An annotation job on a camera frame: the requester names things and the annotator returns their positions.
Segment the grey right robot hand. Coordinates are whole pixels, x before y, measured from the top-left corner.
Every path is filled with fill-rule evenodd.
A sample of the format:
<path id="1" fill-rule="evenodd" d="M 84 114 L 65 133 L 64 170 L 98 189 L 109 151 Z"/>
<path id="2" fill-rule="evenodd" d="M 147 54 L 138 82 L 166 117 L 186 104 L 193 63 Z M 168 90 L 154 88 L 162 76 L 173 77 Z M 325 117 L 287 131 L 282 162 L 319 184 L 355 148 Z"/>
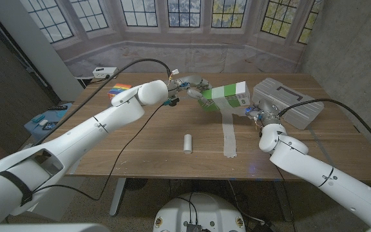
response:
<path id="1" fill-rule="evenodd" d="M 281 124 L 279 112 L 278 107 L 267 99 L 261 99 L 258 104 L 253 104 L 245 109 L 246 116 L 259 122 L 262 126 Z"/>

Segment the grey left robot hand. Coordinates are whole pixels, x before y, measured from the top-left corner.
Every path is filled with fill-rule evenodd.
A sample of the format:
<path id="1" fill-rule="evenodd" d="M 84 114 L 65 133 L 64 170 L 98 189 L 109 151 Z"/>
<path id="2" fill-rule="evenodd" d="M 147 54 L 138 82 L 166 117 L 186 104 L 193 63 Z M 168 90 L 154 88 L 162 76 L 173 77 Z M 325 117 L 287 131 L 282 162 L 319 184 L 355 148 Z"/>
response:
<path id="1" fill-rule="evenodd" d="M 193 99 L 197 99 L 204 104 L 207 103 L 208 100 L 202 95 L 202 92 L 205 90 L 210 90 L 212 86 L 209 81 L 199 75 L 189 75 L 168 81 L 167 88 L 168 100 L 165 102 L 165 104 L 168 104 L 169 106 L 176 106 L 176 104 L 180 101 L 177 94 L 181 91 L 186 91 L 188 96 Z"/>

